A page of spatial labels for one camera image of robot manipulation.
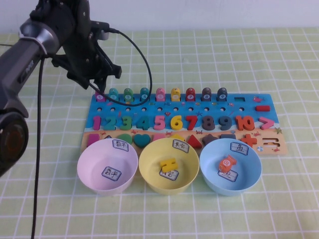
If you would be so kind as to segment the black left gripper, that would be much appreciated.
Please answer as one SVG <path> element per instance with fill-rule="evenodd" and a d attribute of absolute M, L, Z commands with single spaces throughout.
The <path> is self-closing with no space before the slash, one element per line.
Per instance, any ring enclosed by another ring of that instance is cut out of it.
<path fill-rule="evenodd" d="M 122 74 L 121 66 L 115 65 L 99 46 L 96 34 L 89 32 L 86 38 L 79 34 L 72 35 L 63 45 L 64 55 L 52 58 L 54 67 L 61 67 L 67 71 L 67 78 L 79 84 L 83 89 L 89 86 L 93 90 L 98 86 L 105 91 L 108 76 L 119 79 Z"/>

